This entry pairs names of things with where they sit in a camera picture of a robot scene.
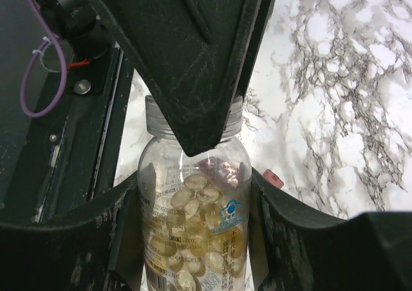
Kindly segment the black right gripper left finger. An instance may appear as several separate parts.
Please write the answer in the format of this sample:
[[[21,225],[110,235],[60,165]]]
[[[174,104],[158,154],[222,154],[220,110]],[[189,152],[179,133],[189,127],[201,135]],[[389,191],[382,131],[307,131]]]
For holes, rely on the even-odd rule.
[[[46,223],[1,223],[1,290],[139,290],[144,265],[132,174]]]

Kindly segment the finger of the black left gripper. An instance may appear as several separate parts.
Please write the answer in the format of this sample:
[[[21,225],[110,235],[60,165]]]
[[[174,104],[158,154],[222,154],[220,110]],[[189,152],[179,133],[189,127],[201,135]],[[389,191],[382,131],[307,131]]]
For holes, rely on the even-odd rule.
[[[273,13],[274,3],[275,0],[261,0],[259,10],[257,11],[256,20],[237,87],[237,94],[243,98],[245,98],[247,94],[248,85],[256,63],[265,28]]]
[[[88,0],[132,60],[185,154],[218,144],[238,76],[245,0]]]

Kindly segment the clear bottle yellow pills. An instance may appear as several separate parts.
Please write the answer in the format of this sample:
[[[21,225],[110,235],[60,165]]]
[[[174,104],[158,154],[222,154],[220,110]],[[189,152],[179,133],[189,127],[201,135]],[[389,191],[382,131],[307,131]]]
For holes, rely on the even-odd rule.
[[[237,135],[187,156],[152,136],[138,164],[149,290],[243,290],[252,167]]]

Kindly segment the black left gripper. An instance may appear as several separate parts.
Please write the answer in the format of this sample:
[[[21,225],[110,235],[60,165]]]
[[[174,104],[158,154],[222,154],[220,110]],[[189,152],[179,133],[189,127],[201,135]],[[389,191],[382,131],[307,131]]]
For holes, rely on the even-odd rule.
[[[106,28],[88,0],[35,0],[51,31],[68,42],[75,55],[97,59],[109,48]]]

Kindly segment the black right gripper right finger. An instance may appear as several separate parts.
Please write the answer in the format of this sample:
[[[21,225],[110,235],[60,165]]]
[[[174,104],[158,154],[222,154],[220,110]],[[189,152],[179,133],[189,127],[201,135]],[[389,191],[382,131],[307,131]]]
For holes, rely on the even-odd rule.
[[[257,290],[410,290],[411,213],[320,212],[252,173],[249,251]]]

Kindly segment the red weekly pill organizer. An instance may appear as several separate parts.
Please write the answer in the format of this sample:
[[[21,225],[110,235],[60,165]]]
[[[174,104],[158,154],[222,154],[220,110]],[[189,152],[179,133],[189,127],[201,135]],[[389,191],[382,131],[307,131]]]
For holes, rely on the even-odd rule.
[[[265,170],[263,177],[278,189],[282,189],[284,186],[282,179],[280,179],[280,177],[278,177],[278,175],[273,173],[270,169]]]

